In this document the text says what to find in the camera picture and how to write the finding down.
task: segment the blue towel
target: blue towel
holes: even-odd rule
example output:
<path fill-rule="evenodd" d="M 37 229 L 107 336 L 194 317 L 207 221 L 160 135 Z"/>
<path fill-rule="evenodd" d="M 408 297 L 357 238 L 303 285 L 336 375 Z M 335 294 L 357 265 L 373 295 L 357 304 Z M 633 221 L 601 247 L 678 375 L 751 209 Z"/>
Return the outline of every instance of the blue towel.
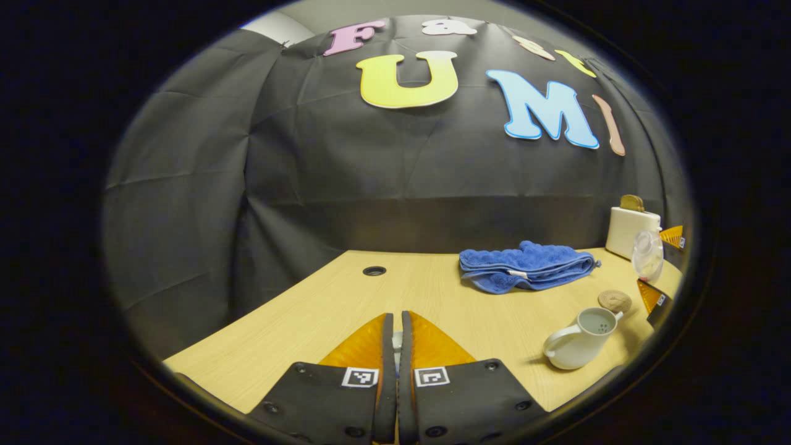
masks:
<path fill-rule="evenodd" d="M 601 267 L 601 261 L 590 253 L 530 241 L 522 241 L 519 249 L 467 249 L 459 254 L 459 264 L 466 272 L 463 280 L 491 294 L 505 294 L 514 287 L 541 291 L 571 283 Z"/>

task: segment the foam letter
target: foam letter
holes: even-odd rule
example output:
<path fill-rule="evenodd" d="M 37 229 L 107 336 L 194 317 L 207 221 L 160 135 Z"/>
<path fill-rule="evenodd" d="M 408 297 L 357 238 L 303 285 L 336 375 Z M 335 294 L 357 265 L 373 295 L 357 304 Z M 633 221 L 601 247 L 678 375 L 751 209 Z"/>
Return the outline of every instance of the foam letter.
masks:
<path fill-rule="evenodd" d="M 547 96 L 530 82 L 511 71 L 488 70 L 486 75 L 500 84 L 511 121 L 505 132 L 514 138 L 538 139 L 541 128 L 530 119 L 529 110 L 536 115 L 552 139 L 560 138 L 563 119 L 566 119 L 566 139 L 574 145 L 599 148 L 599 140 L 591 132 L 585 115 L 577 103 L 577 92 L 559 82 L 547 83 Z"/>
<path fill-rule="evenodd" d="M 377 20 L 336 29 L 332 32 L 332 46 L 324 52 L 324 55 L 333 55 L 339 52 L 357 49 L 362 46 L 362 42 L 357 41 L 358 37 L 362 40 L 368 40 L 373 37 L 374 28 L 381 28 L 383 26 L 384 21 Z"/>
<path fill-rule="evenodd" d="M 618 132 L 618 125 L 615 125 L 615 117 L 612 116 L 612 108 L 604 99 L 593 94 L 593 100 L 599 104 L 604 121 L 607 122 L 607 130 L 610 132 L 610 148 L 615 154 L 626 156 L 626 148 L 621 141 L 621 134 Z"/>
<path fill-rule="evenodd" d="M 536 42 L 532 40 L 527 40 L 519 36 L 511 36 L 511 37 L 513 37 L 514 40 L 519 42 L 519 46 L 530 51 L 531 53 L 535 55 L 540 55 L 541 57 L 544 57 L 547 60 L 554 60 L 554 56 L 546 52 L 544 48 L 542 48 L 541 45 L 537 44 Z"/>
<path fill-rule="evenodd" d="M 443 36 L 444 34 L 471 35 L 478 32 L 467 26 L 466 23 L 458 20 L 429 20 L 423 22 L 423 34 L 430 36 Z"/>
<path fill-rule="evenodd" d="M 456 53 L 423 51 L 415 56 L 429 63 L 431 82 L 428 85 L 414 88 L 400 86 L 396 78 L 396 64 L 403 60 L 403 56 L 379 55 L 357 64 L 357 68 L 362 69 L 362 99 L 381 108 L 407 108 L 436 104 L 451 97 L 459 88 L 459 80 L 451 62 Z"/>
<path fill-rule="evenodd" d="M 592 78 L 596 77 L 596 73 L 594 73 L 593 71 L 589 70 L 588 68 L 585 68 L 585 65 L 578 58 L 574 57 L 573 55 L 571 55 L 571 54 L 569 54 L 569 53 L 567 53 L 565 51 L 560 51 L 559 49 L 556 49 L 554 51 L 557 52 L 558 54 L 562 55 L 563 57 L 565 57 L 566 60 L 568 60 L 569 63 L 574 65 L 574 67 L 577 68 L 578 70 L 582 71 L 583 73 L 587 74 L 588 76 L 590 76 Z"/>

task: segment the blue letter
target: blue letter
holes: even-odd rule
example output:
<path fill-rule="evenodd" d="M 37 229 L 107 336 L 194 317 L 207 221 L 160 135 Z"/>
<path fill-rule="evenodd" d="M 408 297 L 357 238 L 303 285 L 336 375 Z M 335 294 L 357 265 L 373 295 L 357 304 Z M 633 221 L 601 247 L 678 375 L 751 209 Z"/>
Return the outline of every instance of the blue letter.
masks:
<path fill-rule="evenodd" d="M 511 121 L 505 125 L 509 136 L 522 139 L 538 139 L 541 127 L 530 119 L 531 109 L 544 130 L 552 139 L 560 137 L 562 119 L 566 118 L 566 139 L 578 146 L 596 149 L 599 140 L 591 132 L 585 115 L 577 103 L 577 92 L 558 82 L 547 83 L 544 97 L 530 82 L 511 71 L 488 70 L 486 75 L 500 84 Z"/>

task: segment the black backdrop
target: black backdrop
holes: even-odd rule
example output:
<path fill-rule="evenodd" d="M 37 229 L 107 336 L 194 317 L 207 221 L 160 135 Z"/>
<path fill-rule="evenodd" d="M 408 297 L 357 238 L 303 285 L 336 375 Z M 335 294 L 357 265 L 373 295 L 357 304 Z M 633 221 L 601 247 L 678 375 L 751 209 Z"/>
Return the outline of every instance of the black backdrop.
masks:
<path fill-rule="evenodd" d="M 686 219 L 689 238 L 679 148 L 645 91 L 585 42 L 561 48 L 553 36 L 461 17 L 474 36 L 423 34 L 421 23 L 437 18 L 385 19 L 362 48 L 331 56 L 322 55 L 329 32 L 285 49 L 236 30 L 151 96 L 119 145 L 103 223 L 116 295 L 155 353 L 201 340 L 347 249 L 599 247 L 627 193 L 664 227 Z M 533 55 L 514 34 L 573 52 L 597 77 L 560 55 Z M 362 100 L 357 62 L 404 55 L 399 81 L 419 86 L 430 73 L 414 54 L 427 50 L 458 55 L 453 97 L 396 110 Z M 489 69 L 517 72 L 542 93 L 549 81 L 574 88 L 599 149 L 564 135 L 508 136 Z M 613 108 L 625 157 L 612 152 L 593 94 Z"/>

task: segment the wooden table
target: wooden table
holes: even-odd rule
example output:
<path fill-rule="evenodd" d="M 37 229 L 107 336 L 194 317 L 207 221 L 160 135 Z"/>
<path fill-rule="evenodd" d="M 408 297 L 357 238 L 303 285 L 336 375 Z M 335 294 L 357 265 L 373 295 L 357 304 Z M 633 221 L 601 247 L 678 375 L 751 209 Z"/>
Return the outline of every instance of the wooden table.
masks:
<path fill-rule="evenodd" d="M 165 361 L 239 409 L 250 412 L 287 367 L 318 363 L 357 328 L 384 312 L 412 310 L 444 330 L 476 359 L 498 358 L 550 411 L 624 364 L 653 332 L 645 320 L 637 274 L 631 263 L 604 248 L 583 249 L 602 267 L 590 276 L 545 291 L 516 289 L 504 295 L 480 291 L 460 280 L 458 254 L 348 251 L 277 298 Z M 362 269 L 384 266 L 366 276 Z M 675 296 L 681 273 L 667 261 L 654 284 Z M 599 306 L 601 291 L 632 298 L 617 330 L 591 363 L 575 371 L 553 368 L 544 340 L 571 325 L 580 310 Z"/>

